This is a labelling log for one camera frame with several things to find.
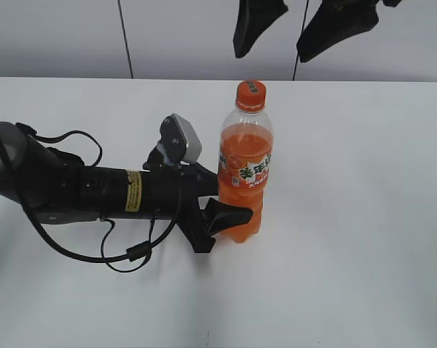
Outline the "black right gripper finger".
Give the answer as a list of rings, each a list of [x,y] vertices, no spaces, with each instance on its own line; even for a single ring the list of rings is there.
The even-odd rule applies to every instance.
[[[257,39],[288,11],[283,0],[240,0],[233,48],[236,58],[244,58]]]
[[[297,41],[300,62],[308,62],[330,47],[372,30],[379,22],[376,5],[377,1],[322,1]]]

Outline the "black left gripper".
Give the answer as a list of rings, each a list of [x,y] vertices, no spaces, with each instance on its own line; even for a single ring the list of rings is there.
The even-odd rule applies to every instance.
[[[175,226],[183,232],[195,253],[209,253],[215,245],[212,237],[229,228],[247,224],[253,211],[209,198],[201,210],[199,198],[218,195],[217,174],[201,164],[168,162],[158,144],[143,164],[141,214],[156,220],[169,220],[164,232],[151,242],[158,246]]]

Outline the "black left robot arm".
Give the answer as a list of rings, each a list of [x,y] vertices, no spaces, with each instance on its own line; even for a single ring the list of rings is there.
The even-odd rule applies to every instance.
[[[248,223],[249,208],[217,201],[215,173],[198,163],[201,142],[186,119],[166,117],[160,140],[141,170],[86,165],[22,123],[0,122],[0,195],[27,210],[37,225],[104,219],[168,220],[196,253],[215,235]]]

